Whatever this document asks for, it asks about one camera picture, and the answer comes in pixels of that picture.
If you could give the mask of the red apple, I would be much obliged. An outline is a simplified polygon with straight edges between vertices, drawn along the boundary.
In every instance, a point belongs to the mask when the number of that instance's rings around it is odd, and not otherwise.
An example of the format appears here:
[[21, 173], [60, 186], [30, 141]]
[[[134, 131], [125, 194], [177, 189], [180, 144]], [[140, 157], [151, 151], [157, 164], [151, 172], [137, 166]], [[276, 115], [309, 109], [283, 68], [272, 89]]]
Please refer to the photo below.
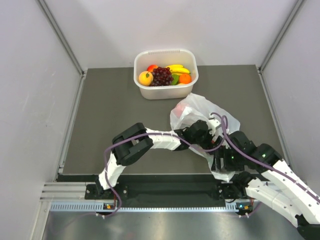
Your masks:
[[152, 64], [150, 66], [148, 66], [147, 71], [150, 73], [153, 73], [154, 70], [156, 70], [158, 68], [158, 66], [156, 64]]

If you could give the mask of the orange peach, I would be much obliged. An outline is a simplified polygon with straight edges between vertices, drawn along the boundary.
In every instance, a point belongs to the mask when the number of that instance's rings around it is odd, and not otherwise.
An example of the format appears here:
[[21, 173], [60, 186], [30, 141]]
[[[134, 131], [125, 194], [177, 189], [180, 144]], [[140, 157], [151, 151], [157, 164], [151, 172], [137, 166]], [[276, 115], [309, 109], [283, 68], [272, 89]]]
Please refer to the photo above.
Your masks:
[[154, 76], [150, 71], [143, 71], [138, 76], [138, 82], [145, 87], [148, 87], [153, 82]]

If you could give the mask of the white plastic fruit bag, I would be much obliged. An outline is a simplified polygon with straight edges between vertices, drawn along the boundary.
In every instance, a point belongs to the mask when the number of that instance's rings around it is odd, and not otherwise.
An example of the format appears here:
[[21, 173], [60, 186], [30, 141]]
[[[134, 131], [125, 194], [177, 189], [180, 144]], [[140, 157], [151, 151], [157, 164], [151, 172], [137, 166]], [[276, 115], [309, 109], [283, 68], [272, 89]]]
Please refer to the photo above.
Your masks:
[[[240, 130], [241, 123], [233, 117], [229, 112], [212, 103], [204, 96], [190, 93], [186, 98], [181, 100], [170, 112], [170, 126], [172, 130], [190, 127], [198, 120], [209, 121], [210, 114], [217, 113], [220, 116], [226, 116], [228, 120], [229, 133]], [[215, 179], [230, 182], [235, 175], [235, 171], [211, 170], [214, 163], [213, 155], [205, 153], [203, 150], [191, 148], [195, 154], [205, 158], [208, 162], [209, 170]]]

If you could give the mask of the dark red grape bunch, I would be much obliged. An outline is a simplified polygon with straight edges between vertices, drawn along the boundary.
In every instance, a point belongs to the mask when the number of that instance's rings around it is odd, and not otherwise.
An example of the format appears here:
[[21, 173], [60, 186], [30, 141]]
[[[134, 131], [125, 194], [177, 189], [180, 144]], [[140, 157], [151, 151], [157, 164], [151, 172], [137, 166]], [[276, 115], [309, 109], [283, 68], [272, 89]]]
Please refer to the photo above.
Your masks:
[[163, 86], [169, 86], [171, 85], [173, 81], [173, 77], [171, 74], [163, 74], [163, 75], [154, 75], [153, 80], [151, 84], [149, 85], [150, 87], [163, 87]]

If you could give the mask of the green leaf fruit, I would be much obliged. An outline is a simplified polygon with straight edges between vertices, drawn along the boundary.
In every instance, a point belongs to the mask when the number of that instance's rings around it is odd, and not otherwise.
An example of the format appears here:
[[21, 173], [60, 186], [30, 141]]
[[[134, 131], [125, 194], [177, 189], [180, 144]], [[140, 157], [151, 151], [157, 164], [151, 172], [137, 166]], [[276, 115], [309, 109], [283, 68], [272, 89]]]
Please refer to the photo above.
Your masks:
[[180, 78], [179, 75], [173, 74], [173, 75], [172, 75], [172, 80], [171, 80], [171, 85], [172, 85], [172, 86], [177, 85], [177, 84], [179, 83], [179, 78]]

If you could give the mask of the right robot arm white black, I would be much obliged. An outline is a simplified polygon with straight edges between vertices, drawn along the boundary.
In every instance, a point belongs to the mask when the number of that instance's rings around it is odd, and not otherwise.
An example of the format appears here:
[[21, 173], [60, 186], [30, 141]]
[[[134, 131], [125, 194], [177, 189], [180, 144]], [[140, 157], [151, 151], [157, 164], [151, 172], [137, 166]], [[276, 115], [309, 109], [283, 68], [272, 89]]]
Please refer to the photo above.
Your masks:
[[209, 132], [214, 177], [226, 199], [251, 198], [286, 218], [305, 240], [320, 238], [320, 197], [270, 145], [256, 146], [242, 131]]

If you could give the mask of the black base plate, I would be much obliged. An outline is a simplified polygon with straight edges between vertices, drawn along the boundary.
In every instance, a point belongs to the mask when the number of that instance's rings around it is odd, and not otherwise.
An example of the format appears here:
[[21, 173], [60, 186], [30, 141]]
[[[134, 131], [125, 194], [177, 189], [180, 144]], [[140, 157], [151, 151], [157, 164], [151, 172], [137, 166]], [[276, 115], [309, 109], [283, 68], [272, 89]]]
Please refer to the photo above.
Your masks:
[[217, 180], [211, 174], [124, 174], [102, 195], [96, 181], [88, 184], [84, 198], [113, 201], [117, 196], [124, 207], [209, 207], [248, 199], [243, 184]]

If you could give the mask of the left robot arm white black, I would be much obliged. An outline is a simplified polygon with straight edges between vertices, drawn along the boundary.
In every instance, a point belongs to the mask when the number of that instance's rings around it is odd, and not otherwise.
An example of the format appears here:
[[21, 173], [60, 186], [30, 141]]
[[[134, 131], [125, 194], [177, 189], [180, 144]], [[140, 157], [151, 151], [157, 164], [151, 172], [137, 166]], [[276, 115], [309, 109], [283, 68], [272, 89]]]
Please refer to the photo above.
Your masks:
[[171, 131], [152, 130], [141, 122], [134, 124], [114, 137], [112, 145], [104, 151], [104, 169], [95, 180], [97, 194], [109, 198], [125, 167], [136, 163], [151, 149], [193, 148], [212, 155], [223, 143], [223, 138], [216, 134], [220, 125], [221, 121], [215, 118], [198, 120], [191, 126]]

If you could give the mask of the yellow banana bunch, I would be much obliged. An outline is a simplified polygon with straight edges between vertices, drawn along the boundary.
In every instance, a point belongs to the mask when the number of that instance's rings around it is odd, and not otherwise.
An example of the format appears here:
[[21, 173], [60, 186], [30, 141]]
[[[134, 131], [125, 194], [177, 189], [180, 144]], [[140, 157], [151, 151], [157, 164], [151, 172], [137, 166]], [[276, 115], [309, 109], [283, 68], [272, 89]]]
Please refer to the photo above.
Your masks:
[[172, 64], [165, 67], [172, 75], [189, 75], [191, 72], [181, 64]]

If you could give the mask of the orange fruit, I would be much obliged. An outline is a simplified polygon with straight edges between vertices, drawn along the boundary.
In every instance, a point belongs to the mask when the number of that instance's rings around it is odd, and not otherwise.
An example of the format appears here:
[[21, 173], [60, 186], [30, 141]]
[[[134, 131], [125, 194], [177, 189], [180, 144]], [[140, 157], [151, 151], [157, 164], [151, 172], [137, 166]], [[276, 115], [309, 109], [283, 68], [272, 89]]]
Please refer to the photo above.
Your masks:
[[187, 84], [190, 84], [192, 82], [192, 78], [189, 74], [182, 74], [179, 76], [179, 80], [178, 80], [179, 84], [182, 84], [182, 85], [187, 85]]

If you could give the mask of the white plastic tub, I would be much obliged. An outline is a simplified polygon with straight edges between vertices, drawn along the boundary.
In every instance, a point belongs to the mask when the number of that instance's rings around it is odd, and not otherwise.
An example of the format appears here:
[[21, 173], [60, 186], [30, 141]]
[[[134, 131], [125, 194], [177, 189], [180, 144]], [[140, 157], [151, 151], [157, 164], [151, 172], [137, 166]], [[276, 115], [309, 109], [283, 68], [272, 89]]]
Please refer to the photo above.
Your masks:
[[134, 60], [134, 82], [148, 100], [184, 98], [198, 78], [196, 58], [186, 49], [144, 51]]

